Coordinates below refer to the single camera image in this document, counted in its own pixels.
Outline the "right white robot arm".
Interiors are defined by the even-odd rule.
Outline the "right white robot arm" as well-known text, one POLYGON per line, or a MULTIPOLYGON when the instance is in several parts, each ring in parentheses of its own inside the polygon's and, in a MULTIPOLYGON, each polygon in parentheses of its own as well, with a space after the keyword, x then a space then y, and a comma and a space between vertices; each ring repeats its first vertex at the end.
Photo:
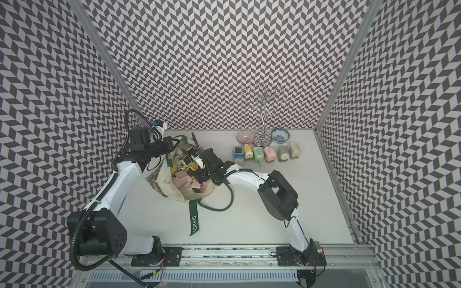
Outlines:
POLYGON ((223 162, 211 148, 198 149, 195 162, 198 169, 192 176, 200 184, 210 180, 229 190, 232 186, 240 186, 259 195, 268 213, 285 227, 289 246, 282 258, 288 258, 290 265, 327 266, 324 249, 306 235, 298 219, 298 193, 279 171, 259 173, 234 162, 223 162))

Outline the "blue pencil sharpener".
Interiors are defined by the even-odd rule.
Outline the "blue pencil sharpener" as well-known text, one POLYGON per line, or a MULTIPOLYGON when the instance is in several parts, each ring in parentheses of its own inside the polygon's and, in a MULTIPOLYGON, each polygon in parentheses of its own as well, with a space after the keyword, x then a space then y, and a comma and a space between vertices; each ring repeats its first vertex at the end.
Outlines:
POLYGON ((245 159, 244 147, 236 146, 232 150, 232 155, 235 163, 242 163, 245 159))

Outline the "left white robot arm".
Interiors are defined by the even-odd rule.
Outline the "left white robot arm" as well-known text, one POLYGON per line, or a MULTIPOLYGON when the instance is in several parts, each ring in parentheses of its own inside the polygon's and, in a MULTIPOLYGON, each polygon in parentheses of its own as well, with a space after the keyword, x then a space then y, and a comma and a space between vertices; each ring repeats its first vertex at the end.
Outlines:
POLYGON ((90 271, 119 255, 161 257, 162 247, 155 236, 128 233, 118 216, 132 185, 151 159, 173 152, 179 142, 170 136, 162 140, 148 136, 126 139, 103 188, 83 210, 67 218, 70 261, 74 268, 90 271))

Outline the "cream tote bag green handles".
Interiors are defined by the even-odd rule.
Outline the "cream tote bag green handles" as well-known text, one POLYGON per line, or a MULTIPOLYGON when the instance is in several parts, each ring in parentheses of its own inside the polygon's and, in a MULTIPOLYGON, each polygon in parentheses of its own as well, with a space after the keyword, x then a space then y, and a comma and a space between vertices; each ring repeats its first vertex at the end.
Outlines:
POLYGON ((188 202, 190 235, 192 236, 199 231, 198 208, 202 207, 213 212, 227 211, 234 203, 234 191, 228 184, 226 185, 230 192, 230 202, 223 208, 203 204, 202 199, 214 191, 215 184, 211 180, 200 184, 190 176, 190 171, 196 170, 201 165, 194 163, 198 148, 185 135, 178 135, 174 139, 174 151, 166 154, 158 166, 150 171, 146 181, 163 197, 188 202), (182 169, 179 161, 186 155, 190 156, 193 162, 189 167, 182 169))

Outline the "pink pencil sharpener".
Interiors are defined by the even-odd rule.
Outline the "pink pencil sharpener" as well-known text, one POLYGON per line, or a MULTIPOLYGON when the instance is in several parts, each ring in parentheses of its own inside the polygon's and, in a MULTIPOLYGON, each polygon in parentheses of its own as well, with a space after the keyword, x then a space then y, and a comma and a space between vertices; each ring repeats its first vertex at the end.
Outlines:
POLYGON ((266 146, 264 148, 264 160, 266 163, 272 163, 277 159, 277 154, 274 148, 266 146))

